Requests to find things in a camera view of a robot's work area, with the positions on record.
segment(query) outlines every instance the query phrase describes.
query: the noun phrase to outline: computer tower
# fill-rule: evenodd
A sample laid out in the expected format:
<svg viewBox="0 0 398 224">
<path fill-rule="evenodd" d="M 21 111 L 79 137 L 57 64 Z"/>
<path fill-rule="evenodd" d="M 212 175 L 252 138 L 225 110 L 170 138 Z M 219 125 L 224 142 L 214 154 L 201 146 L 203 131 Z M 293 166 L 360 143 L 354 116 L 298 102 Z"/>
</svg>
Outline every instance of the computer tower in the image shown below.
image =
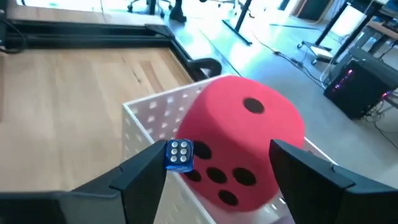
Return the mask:
<svg viewBox="0 0 398 224">
<path fill-rule="evenodd" d="M 378 60 L 351 60 L 323 94 L 350 119 L 362 118 L 383 96 L 397 88 L 398 77 L 390 71 L 388 65 Z"/>
</svg>

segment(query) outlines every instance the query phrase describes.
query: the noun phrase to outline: small blue die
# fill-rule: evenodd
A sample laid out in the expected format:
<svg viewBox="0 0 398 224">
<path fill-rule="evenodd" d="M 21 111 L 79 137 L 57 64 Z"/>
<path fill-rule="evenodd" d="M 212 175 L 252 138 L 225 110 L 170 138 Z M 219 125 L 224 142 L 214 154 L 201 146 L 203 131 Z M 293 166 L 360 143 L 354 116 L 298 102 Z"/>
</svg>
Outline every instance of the small blue die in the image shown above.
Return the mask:
<svg viewBox="0 0 398 224">
<path fill-rule="evenodd" d="M 193 170 L 193 144 L 188 139 L 171 140 L 166 146 L 165 166 L 173 172 Z"/>
</svg>

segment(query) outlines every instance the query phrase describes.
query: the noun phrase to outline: white plastic box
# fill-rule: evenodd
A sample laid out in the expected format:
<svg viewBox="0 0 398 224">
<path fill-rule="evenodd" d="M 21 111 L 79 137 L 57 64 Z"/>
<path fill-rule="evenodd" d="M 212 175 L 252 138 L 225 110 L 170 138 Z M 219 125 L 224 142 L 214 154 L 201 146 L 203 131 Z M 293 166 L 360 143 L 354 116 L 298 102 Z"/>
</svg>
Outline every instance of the white plastic box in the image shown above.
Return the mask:
<svg viewBox="0 0 398 224">
<path fill-rule="evenodd" d="M 159 139 L 173 139 L 181 119 L 197 95 L 213 80 L 223 77 L 225 75 L 123 104 L 124 159 Z M 304 149 L 335 163 L 307 138 Z M 268 224 L 289 216 L 281 194 L 255 212 L 228 213 L 192 192 L 177 173 L 169 172 L 155 223 Z"/>
</svg>

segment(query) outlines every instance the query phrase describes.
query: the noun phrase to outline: wall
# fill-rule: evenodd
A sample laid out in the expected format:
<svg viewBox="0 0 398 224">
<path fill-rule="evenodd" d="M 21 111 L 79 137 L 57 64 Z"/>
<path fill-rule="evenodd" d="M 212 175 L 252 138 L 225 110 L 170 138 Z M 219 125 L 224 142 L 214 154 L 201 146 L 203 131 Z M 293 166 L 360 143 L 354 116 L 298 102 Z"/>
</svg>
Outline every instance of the wall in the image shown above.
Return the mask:
<svg viewBox="0 0 398 224">
<path fill-rule="evenodd" d="M 293 8 L 295 7 L 295 5 L 297 4 L 298 0 L 290 0 L 289 3 L 287 3 L 285 12 L 290 14 L 293 10 Z"/>
<path fill-rule="evenodd" d="M 379 2 L 386 3 L 388 0 L 378 0 Z M 334 14 L 337 13 L 339 8 L 345 3 L 344 0 L 335 0 L 331 8 L 327 12 L 324 20 L 330 21 Z M 352 33 L 355 27 L 362 21 L 364 14 L 355 8 L 348 6 L 342 13 L 336 24 L 331 29 L 338 36 L 344 36 Z"/>
</svg>

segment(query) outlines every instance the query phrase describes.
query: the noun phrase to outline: concrete floor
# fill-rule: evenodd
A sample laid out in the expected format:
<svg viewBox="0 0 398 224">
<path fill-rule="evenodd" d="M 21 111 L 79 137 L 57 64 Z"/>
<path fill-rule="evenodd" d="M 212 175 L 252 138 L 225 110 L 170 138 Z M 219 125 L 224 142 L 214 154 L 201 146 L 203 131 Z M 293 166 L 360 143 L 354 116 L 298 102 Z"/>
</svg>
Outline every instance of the concrete floor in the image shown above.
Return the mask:
<svg viewBox="0 0 398 224">
<path fill-rule="evenodd" d="M 303 61 L 312 75 L 320 77 L 327 65 L 318 63 L 314 67 L 310 64 L 314 56 L 305 48 L 298 50 L 296 45 L 302 40 L 316 40 L 322 25 L 311 26 L 287 19 L 285 23 L 320 30 L 277 27 L 267 23 L 283 21 L 275 21 L 272 14 L 266 18 L 268 19 L 257 17 L 244 22 L 241 33 L 253 41 L 250 47 L 244 45 L 221 21 L 190 19 L 185 27 L 174 22 L 169 25 L 193 58 L 217 58 L 222 62 L 224 72 L 236 71 L 243 77 L 270 86 L 288 98 L 300 111 L 309 140 L 339 165 L 398 188 L 398 150 L 378 133 L 373 124 L 348 119 L 323 96 L 323 89 L 257 41 L 259 39 L 272 48 Z M 334 51 L 339 46 L 331 37 L 327 37 L 324 44 Z M 394 49 L 384 60 L 387 63 L 393 62 L 396 55 L 398 52 Z M 389 110 L 378 126 L 384 130 L 398 131 L 398 111 Z M 398 144 L 398 134 L 386 135 Z"/>
</svg>

